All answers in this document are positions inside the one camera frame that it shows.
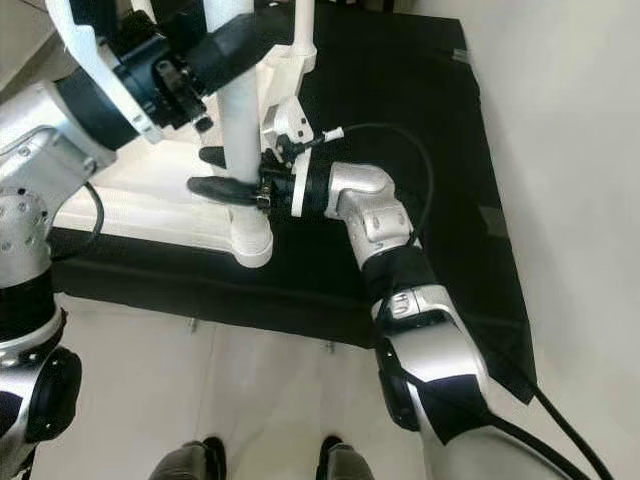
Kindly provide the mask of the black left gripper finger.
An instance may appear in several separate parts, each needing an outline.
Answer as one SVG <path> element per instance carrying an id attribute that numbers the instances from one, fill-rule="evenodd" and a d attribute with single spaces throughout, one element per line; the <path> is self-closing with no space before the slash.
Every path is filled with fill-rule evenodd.
<path id="1" fill-rule="evenodd" d="M 276 45 L 275 14 L 239 14 L 186 50 L 193 90 L 209 96 L 251 72 Z"/>

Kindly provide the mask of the white plastic table leg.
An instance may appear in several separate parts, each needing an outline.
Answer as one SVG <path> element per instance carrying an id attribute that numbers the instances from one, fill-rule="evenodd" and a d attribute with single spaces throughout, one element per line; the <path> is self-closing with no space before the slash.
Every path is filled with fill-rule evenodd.
<path id="1" fill-rule="evenodd" d="M 315 68 L 317 47 L 314 42 L 315 10 L 317 0 L 294 0 L 294 28 L 293 42 L 287 63 L 285 63 L 285 77 L 292 82 L 291 93 L 300 93 L 307 74 Z"/>
<path id="2" fill-rule="evenodd" d="M 253 0 L 202 0 L 206 31 L 214 32 L 239 14 L 253 14 Z M 227 174 L 259 184 L 260 114 L 256 67 L 216 93 Z M 227 205 L 229 250 L 244 268 L 261 268 L 273 253 L 268 216 L 257 207 Z"/>

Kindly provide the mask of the white plastic children table top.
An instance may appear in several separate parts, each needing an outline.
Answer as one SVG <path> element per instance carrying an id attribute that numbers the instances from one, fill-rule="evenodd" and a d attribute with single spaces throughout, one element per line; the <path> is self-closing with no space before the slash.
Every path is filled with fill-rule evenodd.
<path id="1" fill-rule="evenodd" d="M 289 97 L 298 97 L 292 95 L 291 79 L 285 77 L 287 56 L 273 52 L 256 65 L 260 156 L 266 150 L 262 131 L 268 109 Z M 207 105 L 216 116 L 210 131 L 196 134 L 187 127 L 157 125 L 163 131 L 163 140 L 148 147 L 125 146 L 123 165 L 106 170 L 108 233 L 232 255 L 227 204 L 193 195 L 186 189 L 186 180 L 191 177 L 229 177 L 227 169 L 198 159 L 198 151 L 204 146 L 224 147 L 216 93 Z"/>

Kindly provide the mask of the black tablecloth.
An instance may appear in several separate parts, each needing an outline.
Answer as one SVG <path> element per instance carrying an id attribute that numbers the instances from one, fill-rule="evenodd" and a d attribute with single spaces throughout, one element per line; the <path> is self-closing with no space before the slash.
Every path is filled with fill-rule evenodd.
<path id="1" fill-rule="evenodd" d="M 461 23 L 424 15 L 317 8 L 319 60 L 302 84 L 308 119 L 321 128 L 357 125 L 348 140 L 317 148 L 321 163 L 383 166 L 419 219 L 425 170 L 397 125 L 420 138 L 435 173 L 422 243 L 436 278 L 483 339 L 490 374 L 530 401 L 529 312 L 507 238 L 486 233 L 477 206 L 499 207 L 497 179 Z M 343 225 L 276 218 L 275 251 L 262 268 L 228 253 L 104 234 L 92 250 L 52 269 L 56 292 L 210 323 L 282 332 L 369 348 L 372 293 L 353 260 Z"/>

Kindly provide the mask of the grey robot left foot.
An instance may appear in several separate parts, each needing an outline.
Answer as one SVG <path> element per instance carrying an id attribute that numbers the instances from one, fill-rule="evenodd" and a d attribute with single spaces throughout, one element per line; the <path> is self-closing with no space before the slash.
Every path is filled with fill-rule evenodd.
<path id="1" fill-rule="evenodd" d="M 148 480 L 227 480 L 227 452 L 218 436 L 187 442 L 165 454 Z"/>

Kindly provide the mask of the grey robot foot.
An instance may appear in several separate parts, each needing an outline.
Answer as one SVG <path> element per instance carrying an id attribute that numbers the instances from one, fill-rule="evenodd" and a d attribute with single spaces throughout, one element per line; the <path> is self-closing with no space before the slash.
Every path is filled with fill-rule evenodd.
<path id="1" fill-rule="evenodd" d="M 321 443 L 315 480 L 374 480 L 369 463 L 339 436 L 326 436 Z"/>
<path id="2" fill-rule="evenodd" d="M 148 480 L 227 480 L 227 452 L 218 436 L 187 442 L 165 454 Z"/>

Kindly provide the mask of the grey robot right foot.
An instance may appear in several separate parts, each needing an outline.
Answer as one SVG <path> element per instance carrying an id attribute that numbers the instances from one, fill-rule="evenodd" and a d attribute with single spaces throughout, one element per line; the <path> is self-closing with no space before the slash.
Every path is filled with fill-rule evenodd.
<path id="1" fill-rule="evenodd" d="M 326 436 L 321 443 L 315 480 L 374 480 L 369 463 L 339 436 Z"/>

